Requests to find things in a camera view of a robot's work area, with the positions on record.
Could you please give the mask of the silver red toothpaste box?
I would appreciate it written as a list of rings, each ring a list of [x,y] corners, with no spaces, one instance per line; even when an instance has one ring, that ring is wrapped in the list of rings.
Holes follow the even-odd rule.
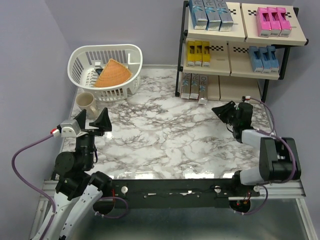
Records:
[[[190,98],[191,92],[191,74],[183,72],[181,75],[181,92],[180,97],[183,99]]]

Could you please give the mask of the red white toothpaste box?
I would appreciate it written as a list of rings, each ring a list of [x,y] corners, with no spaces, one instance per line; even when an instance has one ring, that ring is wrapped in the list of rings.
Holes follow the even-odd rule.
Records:
[[[190,99],[197,100],[199,98],[200,75],[198,73],[191,74],[190,80]]]

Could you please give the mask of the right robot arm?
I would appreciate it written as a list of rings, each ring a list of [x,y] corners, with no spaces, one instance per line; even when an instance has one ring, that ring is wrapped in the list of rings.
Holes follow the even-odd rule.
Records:
[[[253,105],[230,101],[211,110],[224,124],[232,126],[231,132],[237,142],[259,150],[258,166],[241,170],[239,178],[230,183],[230,191],[234,195],[243,195],[248,186],[282,184],[301,178],[295,140],[255,129],[252,126]]]

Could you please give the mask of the pink toothpaste box horizontal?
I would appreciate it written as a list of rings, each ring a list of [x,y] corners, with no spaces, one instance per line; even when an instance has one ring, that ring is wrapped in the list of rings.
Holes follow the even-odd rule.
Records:
[[[268,38],[271,35],[272,27],[267,8],[258,7],[256,11],[257,35],[262,38]]]

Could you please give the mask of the light blue toothpaste box corner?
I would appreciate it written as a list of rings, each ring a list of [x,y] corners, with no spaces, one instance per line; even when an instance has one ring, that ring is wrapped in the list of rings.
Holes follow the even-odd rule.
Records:
[[[262,63],[262,60],[259,56],[259,49],[256,46],[250,46],[248,48],[248,55],[250,58],[250,63],[251,63],[251,67],[253,72],[255,73],[262,73],[264,66]]]

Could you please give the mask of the pink toothpaste box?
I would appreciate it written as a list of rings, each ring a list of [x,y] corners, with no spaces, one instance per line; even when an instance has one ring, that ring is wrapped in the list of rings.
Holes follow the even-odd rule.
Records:
[[[282,32],[282,26],[280,23],[278,11],[275,7],[267,7],[268,21],[271,26],[271,37],[279,37]]]
[[[289,37],[292,31],[292,27],[290,21],[286,18],[286,9],[284,7],[277,7],[276,8],[276,17],[275,19],[279,21],[281,31],[279,36],[280,37]]]

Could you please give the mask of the light blue toothpaste box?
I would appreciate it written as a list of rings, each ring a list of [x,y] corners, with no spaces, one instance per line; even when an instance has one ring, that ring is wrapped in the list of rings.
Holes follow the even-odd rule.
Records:
[[[271,72],[278,73],[280,70],[280,65],[279,65],[279,61],[276,57],[276,48],[272,45],[268,45],[266,47],[266,49],[267,49],[269,62],[270,62],[270,66],[271,66]]]
[[[266,47],[260,46],[258,48],[258,56],[262,62],[263,70],[262,73],[269,74],[272,71],[271,59]]]

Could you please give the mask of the yellow toothpaste box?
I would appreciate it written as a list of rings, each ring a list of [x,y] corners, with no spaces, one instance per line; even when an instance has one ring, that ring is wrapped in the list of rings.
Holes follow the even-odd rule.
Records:
[[[194,67],[195,66],[195,42],[194,41],[188,41],[187,42],[187,56],[186,56],[186,65],[188,67]]]
[[[202,41],[196,40],[194,42],[194,65],[196,67],[201,67],[202,60]]]
[[[202,67],[209,67],[211,62],[211,46],[209,41],[202,41]]]

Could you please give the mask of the silver blue toothpaste box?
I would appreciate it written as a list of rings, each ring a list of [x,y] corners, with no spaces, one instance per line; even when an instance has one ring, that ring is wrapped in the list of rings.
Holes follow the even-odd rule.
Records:
[[[205,6],[202,0],[190,0],[189,9],[191,20],[195,30],[205,30],[208,24],[208,18],[205,12]]]
[[[219,31],[221,25],[221,18],[218,9],[213,0],[203,0],[204,10],[207,16],[207,31]]]
[[[234,25],[233,18],[231,16],[230,10],[225,0],[214,0],[217,12],[219,14],[221,23],[220,23],[220,32],[230,32]]]

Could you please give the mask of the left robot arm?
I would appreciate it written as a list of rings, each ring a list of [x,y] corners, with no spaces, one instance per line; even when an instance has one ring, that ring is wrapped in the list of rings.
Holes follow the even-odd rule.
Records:
[[[54,171],[59,176],[55,187],[52,213],[48,213],[35,240],[67,240],[93,204],[107,197],[112,179],[103,172],[88,171],[98,160],[95,137],[112,131],[108,109],[86,128],[87,111],[83,109],[74,119],[65,120],[53,131],[55,137],[74,138],[74,151],[63,151],[55,159]]]

